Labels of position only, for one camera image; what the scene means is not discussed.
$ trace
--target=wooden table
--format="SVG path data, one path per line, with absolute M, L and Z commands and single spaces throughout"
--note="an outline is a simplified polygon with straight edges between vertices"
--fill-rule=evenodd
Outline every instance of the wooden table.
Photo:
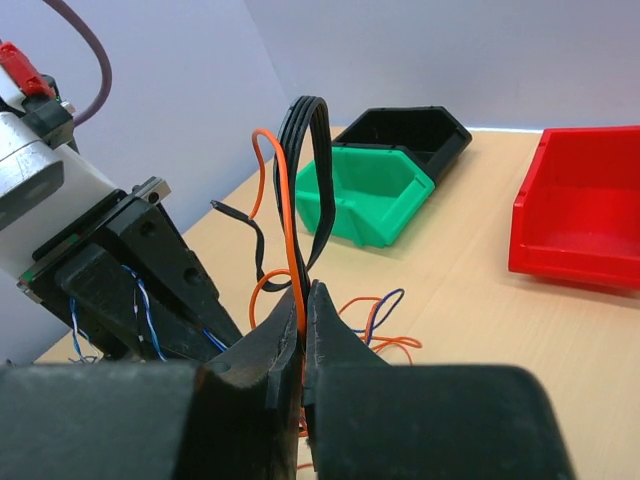
M 424 348 L 417 363 L 507 363 L 531 370 L 546 387 L 580 478 L 640 478 L 640 302 L 602 289 L 540 282 L 507 271 L 511 206 L 538 134 L 476 132 L 459 163 L 386 249 L 359 249 L 332 239 L 312 277 L 336 304 L 358 295 L 407 294 L 381 334 L 410 335 Z M 310 158 L 309 145 L 303 155 Z M 286 267 L 270 176 L 257 217 L 267 242 L 265 271 Z M 226 202 L 249 211 L 257 175 Z M 299 224 L 308 252 L 311 236 Z M 249 329 L 247 305 L 255 285 L 255 235 L 217 212 L 185 238 L 221 292 L 221 301 Z M 277 297 L 262 294 L 258 318 Z M 362 327 L 369 305 L 344 319 Z M 42 360 L 73 356 L 68 338 Z M 404 363 L 402 351 L 382 355 Z M 308 453 L 301 448 L 301 457 Z M 304 471 L 301 478 L 313 478 Z

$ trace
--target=plastic bin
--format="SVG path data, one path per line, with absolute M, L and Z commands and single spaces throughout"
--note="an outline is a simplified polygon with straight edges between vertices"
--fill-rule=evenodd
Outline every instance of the plastic bin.
M 640 289 L 640 127 L 544 131 L 513 205 L 509 269 Z
M 391 245 L 469 142 L 471 134 L 443 107 L 364 112 L 333 142 L 332 234 L 360 247 Z M 320 199 L 313 162 L 298 173 L 296 205 L 315 232 Z

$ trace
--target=white backdrop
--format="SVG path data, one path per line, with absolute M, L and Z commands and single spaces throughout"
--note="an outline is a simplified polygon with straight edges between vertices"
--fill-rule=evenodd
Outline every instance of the white backdrop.
M 288 102 L 242 0 L 67 0 L 107 49 L 111 97 L 77 130 L 83 156 L 128 189 L 152 175 L 181 230 L 256 169 L 251 131 L 277 129 Z M 40 0 L 0 1 L 0 38 L 56 77 L 84 108 L 98 65 L 76 32 Z M 66 327 L 0 272 L 0 361 L 31 361 Z
M 469 126 L 637 123 L 637 0 L 245 0 L 288 97 L 334 124 L 444 105 Z

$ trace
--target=black cable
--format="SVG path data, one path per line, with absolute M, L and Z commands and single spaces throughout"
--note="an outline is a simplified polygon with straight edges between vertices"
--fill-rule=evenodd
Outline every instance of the black cable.
M 320 194 L 320 219 L 318 228 L 313 238 L 309 260 L 305 264 L 300 246 L 298 244 L 298 233 L 296 229 L 295 215 L 293 218 L 293 241 L 296 256 L 296 265 L 300 274 L 300 283 L 302 285 L 302 294 L 306 301 L 309 296 L 311 282 L 309 280 L 309 269 L 315 264 L 320 257 L 333 228 L 335 220 L 336 205 L 333 195 L 333 169 L 331 157 L 331 131 L 329 129 L 329 112 L 324 99 L 313 96 L 303 96 L 298 98 L 287 111 L 285 118 L 278 133 L 278 141 L 282 145 L 287 163 L 287 176 L 289 180 L 289 194 L 291 201 L 291 211 L 295 213 L 295 191 L 296 191 L 296 174 L 298 173 L 298 165 L 300 162 L 300 154 L 302 152 L 302 144 L 307 129 L 311 130 L 311 140 L 313 145 L 313 154 L 316 167 L 316 176 L 318 178 L 318 191 Z M 276 192 L 276 202 L 278 206 L 278 214 L 280 216 L 280 224 L 284 225 L 284 217 L 282 214 L 282 194 L 280 191 L 280 171 L 278 170 L 278 162 L 274 162 L 273 181 Z M 239 220 L 250 226 L 256 233 L 256 281 L 260 281 L 264 277 L 262 263 L 264 260 L 265 240 L 264 234 L 258 224 L 250 219 L 246 213 L 236 210 L 233 207 L 225 205 L 222 202 L 212 201 L 211 206 L 225 215 Z M 291 285 L 291 281 L 286 283 L 266 282 L 262 289 L 266 292 L 278 292 Z

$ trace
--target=orange cable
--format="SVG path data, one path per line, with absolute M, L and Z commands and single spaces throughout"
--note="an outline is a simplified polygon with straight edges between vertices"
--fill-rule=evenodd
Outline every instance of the orange cable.
M 300 426 L 302 428 L 304 428 L 305 430 L 307 429 L 307 421 L 304 418 L 304 408 L 300 407 Z
M 262 156 L 262 150 L 260 150 L 260 143 L 258 143 L 258 137 L 260 136 L 260 132 L 255 130 L 251 135 L 251 143 L 253 144 L 253 151 L 256 153 L 256 158 L 258 159 L 258 166 L 260 167 L 260 183 L 258 185 L 258 194 L 256 195 L 256 202 L 253 204 L 253 209 L 249 214 L 249 220 L 253 220 L 255 216 L 258 214 L 258 210 L 260 210 L 260 205 L 262 204 L 262 196 L 264 195 L 264 182 L 265 182 L 265 165 L 264 165 L 264 157 Z
M 362 302 L 362 301 L 373 301 L 373 302 L 379 302 L 382 300 L 382 298 L 380 297 L 356 297 L 356 298 L 352 298 L 351 300 L 349 300 L 347 303 L 345 303 L 342 308 L 338 311 L 338 315 L 342 315 L 342 313 L 349 308 L 351 305 L 353 305 L 356 302 Z
M 270 271 L 260 279 L 260 281 L 253 289 L 253 293 L 251 293 L 251 300 L 249 301 L 249 325 L 251 325 L 251 330 L 256 328 L 256 301 L 258 300 L 258 294 L 262 290 L 262 287 L 264 287 L 265 283 L 267 283 L 271 278 L 278 275 L 289 275 L 289 270 L 279 268 L 277 270 Z
M 382 298 L 380 297 L 355 297 L 351 300 L 349 300 L 339 311 L 338 314 L 341 314 L 342 312 L 344 312 L 347 308 L 349 308 L 351 305 L 353 305 L 356 302 L 360 302 L 360 301 L 374 301 L 375 303 L 372 305 L 371 310 L 369 311 L 369 317 L 367 319 L 367 325 L 364 328 L 365 330 L 365 334 L 360 336 L 360 339 L 363 342 L 367 342 L 368 338 L 367 335 L 371 335 L 371 325 L 373 323 L 374 320 L 374 315 L 375 315 L 375 311 L 376 308 L 378 306 L 378 304 L 382 301 Z M 383 337 L 383 336 L 379 336 L 379 335 L 373 335 L 371 336 L 371 338 L 369 340 L 375 340 L 375 341 L 380 341 L 382 343 L 379 343 L 378 345 L 374 345 L 371 347 L 371 350 L 373 350 L 376 353 L 379 353 L 381 350 L 391 346 L 391 345 L 395 345 L 396 347 L 402 349 L 404 351 L 404 353 L 407 355 L 407 358 L 409 359 L 409 364 L 413 365 L 413 358 L 411 357 L 411 353 L 409 352 L 409 350 L 407 349 L 407 347 L 412 347 L 412 348 L 422 348 L 422 343 L 412 337 Z
M 286 252 L 287 252 L 287 264 L 289 265 L 291 285 L 293 286 L 293 296 L 296 303 L 298 333 L 304 340 L 304 337 L 307 333 L 307 316 L 306 316 L 305 306 L 304 306 L 305 305 L 304 296 L 302 294 L 302 283 L 300 281 L 300 272 L 298 271 L 298 264 L 296 262 L 295 239 L 293 234 L 293 212 L 291 211 L 291 192 L 289 192 L 289 176 L 287 173 L 287 162 L 284 156 L 284 150 L 282 149 L 282 145 L 280 145 L 280 142 L 278 142 L 278 139 L 273 135 L 273 133 L 271 133 L 266 128 L 257 128 L 256 130 L 254 130 L 251 138 L 254 140 L 254 149 L 256 151 L 256 156 L 258 157 L 258 163 L 261 162 L 262 164 L 264 164 L 264 158 L 262 157 L 260 145 L 257 143 L 257 138 L 260 135 L 264 136 L 267 140 L 269 140 L 269 143 L 271 143 L 271 146 L 275 150 L 275 157 L 276 157 L 276 161 L 278 162 L 278 170 L 280 172 L 280 194 L 282 195 L 281 204 L 282 204 L 282 217 L 284 220 L 283 227 L 284 227 L 284 238 L 285 238 Z M 260 184 L 264 189 L 264 169 L 262 167 L 260 168 L 260 175 L 263 177 L 260 181 Z M 261 200 L 261 198 L 262 198 L 262 195 L 259 193 L 258 198 L 256 199 L 257 207 L 260 206 L 259 200 Z

